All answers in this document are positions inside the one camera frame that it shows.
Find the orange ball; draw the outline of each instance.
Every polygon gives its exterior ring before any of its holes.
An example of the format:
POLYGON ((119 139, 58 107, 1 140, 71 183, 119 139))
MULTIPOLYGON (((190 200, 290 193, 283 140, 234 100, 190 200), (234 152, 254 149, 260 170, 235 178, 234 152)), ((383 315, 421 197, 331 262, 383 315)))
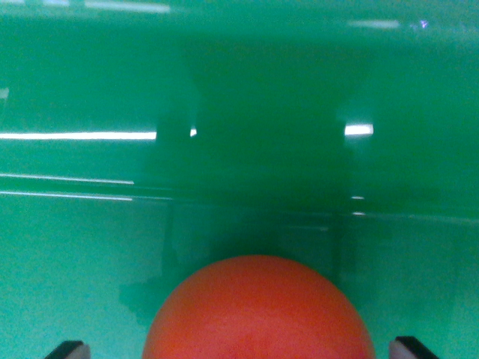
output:
POLYGON ((308 267, 278 257, 213 263, 181 283, 151 325, 143 359, 372 359, 361 317, 308 267))

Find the green surface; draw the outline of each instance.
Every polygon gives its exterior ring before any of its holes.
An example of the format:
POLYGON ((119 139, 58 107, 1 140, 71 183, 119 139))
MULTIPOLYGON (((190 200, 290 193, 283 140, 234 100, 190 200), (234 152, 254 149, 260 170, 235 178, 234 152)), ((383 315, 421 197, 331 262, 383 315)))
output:
POLYGON ((274 254, 342 289, 379 359, 397 335, 476 359, 478 14, 2 1, 1 356, 139 358, 182 279, 274 254), (156 140, 25 140, 66 132, 156 140))

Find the reflective surface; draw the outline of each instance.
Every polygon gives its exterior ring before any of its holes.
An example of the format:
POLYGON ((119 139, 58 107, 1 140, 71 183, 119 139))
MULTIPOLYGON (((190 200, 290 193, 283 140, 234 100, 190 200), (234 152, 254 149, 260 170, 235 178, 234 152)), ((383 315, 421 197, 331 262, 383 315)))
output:
POLYGON ((139 358, 194 270, 318 270, 378 358, 479 355, 478 10, 0 4, 0 348, 139 358))

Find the glossy green panel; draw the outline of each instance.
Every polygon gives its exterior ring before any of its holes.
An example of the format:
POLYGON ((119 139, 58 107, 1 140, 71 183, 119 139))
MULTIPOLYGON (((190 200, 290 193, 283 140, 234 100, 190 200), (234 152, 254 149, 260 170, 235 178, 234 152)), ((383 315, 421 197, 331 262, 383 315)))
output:
POLYGON ((379 359, 397 335, 477 358, 478 15, 0 1, 2 356, 139 358, 185 277, 273 254, 343 290, 379 359))

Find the green enclosure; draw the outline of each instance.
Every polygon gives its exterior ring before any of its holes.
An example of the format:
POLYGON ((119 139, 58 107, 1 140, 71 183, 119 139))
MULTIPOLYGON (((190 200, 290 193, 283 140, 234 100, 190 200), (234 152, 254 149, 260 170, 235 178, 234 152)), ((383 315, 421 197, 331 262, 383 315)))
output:
POLYGON ((195 270, 274 254, 378 359, 479 357, 473 1, 0 1, 0 356, 140 358, 195 270))

